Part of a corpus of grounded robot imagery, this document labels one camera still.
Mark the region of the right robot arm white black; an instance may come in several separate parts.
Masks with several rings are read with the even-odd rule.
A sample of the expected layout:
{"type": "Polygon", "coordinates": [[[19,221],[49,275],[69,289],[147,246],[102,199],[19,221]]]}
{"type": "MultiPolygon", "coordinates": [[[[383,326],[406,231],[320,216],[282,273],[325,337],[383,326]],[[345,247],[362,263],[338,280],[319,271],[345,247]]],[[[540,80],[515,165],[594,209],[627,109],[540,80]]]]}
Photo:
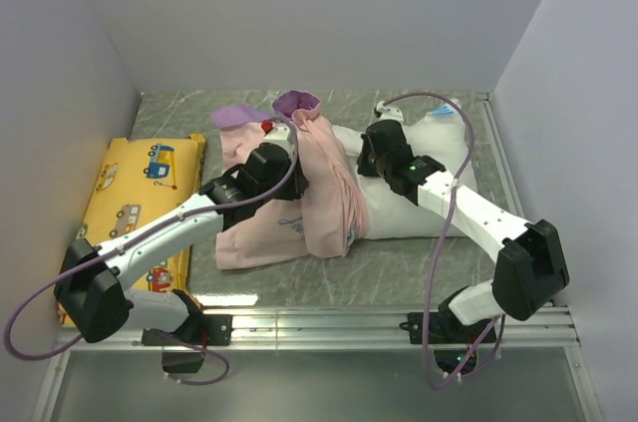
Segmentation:
{"type": "Polygon", "coordinates": [[[453,293],[439,306],[438,336],[459,342],[475,324],[507,315],[526,321],[570,281],[556,227],[513,215],[460,183],[430,156],[417,156],[402,125],[386,120],[362,135],[362,176],[380,178],[396,195],[436,213],[494,262],[493,278],[453,293]]]}

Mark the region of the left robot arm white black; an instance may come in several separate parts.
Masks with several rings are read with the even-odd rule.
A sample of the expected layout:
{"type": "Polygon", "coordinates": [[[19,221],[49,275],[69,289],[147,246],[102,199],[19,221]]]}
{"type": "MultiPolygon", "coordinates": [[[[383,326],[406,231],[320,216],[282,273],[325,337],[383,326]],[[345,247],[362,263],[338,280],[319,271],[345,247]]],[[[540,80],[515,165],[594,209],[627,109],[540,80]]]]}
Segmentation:
{"type": "Polygon", "coordinates": [[[299,199],[307,187],[296,146],[262,143],[245,163],[210,180],[167,214],[98,245],[74,241],[55,297],[88,343],[132,327],[195,344],[208,329],[197,302],[181,289],[143,291],[136,282],[183,249],[253,218],[270,201],[299,199]]]}

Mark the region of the pink pillowcase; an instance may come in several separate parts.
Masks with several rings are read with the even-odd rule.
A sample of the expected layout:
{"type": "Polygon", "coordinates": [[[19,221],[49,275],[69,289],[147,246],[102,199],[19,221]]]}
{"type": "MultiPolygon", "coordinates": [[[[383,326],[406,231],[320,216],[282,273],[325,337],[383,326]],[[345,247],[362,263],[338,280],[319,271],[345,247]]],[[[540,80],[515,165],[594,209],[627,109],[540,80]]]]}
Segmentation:
{"type": "Polygon", "coordinates": [[[289,91],[272,104],[291,119],[299,140],[300,167],[308,181],[301,199],[272,200],[255,216],[219,233],[216,267],[246,269],[311,254],[344,256],[370,229],[353,165],[314,95],[289,91]]]}

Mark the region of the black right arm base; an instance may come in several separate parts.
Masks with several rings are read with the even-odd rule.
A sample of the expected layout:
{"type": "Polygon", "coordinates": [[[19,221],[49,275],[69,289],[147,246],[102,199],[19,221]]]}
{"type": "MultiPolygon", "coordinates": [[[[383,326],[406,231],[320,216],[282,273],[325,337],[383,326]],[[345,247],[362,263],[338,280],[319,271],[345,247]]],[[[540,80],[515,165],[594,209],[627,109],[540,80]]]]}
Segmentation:
{"type": "MultiPolygon", "coordinates": [[[[399,324],[400,329],[407,331],[409,341],[413,345],[422,345],[423,313],[409,312],[407,319],[399,324]]],[[[490,319],[482,319],[472,325],[462,325],[454,322],[451,315],[431,311],[428,325],[428,345],[460,345],[460,349],[435,349],[433,359],[437,367],[444,373],[451,373],[463,360],[466,352],[479,339],[479,336],[489,326],[490,319]]],[[[492,326],[484,335],[481,344],[496,343],[496,329],[492,326]]],[[[460,371],[461,376],[475,372],[479,367],[479,355],[473,351],[469,360],[460,371]]]]}

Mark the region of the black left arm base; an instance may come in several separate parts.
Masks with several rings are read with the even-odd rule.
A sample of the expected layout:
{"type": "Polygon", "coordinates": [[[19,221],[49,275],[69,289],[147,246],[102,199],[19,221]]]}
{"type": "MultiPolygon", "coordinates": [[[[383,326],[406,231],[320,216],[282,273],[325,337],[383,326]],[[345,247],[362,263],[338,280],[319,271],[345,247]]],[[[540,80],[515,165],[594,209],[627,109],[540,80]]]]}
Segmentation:
{"type": "Polygon", "coordinates": [[[160,364],[167,378],[185,385],[212,384],[230,371],[228,359],[215,348],[229,345],[232,323],[230,314],[205,314],[198,322],[188,323],[174,333],[144,329],[141,345],[161,348],[160,364]],[[208,357],[221,363],[221,373],[209,381],[186,381],[184,376],[198,373],[208,357]]]}

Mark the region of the white pillow insert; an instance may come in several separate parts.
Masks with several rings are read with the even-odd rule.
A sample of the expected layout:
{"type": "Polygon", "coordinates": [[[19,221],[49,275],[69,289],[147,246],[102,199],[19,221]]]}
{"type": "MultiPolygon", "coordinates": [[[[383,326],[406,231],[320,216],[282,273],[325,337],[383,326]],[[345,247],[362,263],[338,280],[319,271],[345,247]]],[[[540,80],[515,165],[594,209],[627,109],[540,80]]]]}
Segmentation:
{"type": "MultiPolygon", "coordinates": [[[[455,172],[464,161],[467,130],[461,116],[434,118],[426,113],[417,122],[403,125],[408,144],[417,156],[430,156],[455,172]]],[[[364,239],[437,237],[445,219],[420,209],[392,192],[381,178],[356,176],[368,214],[368,232],[364,239]]]]}

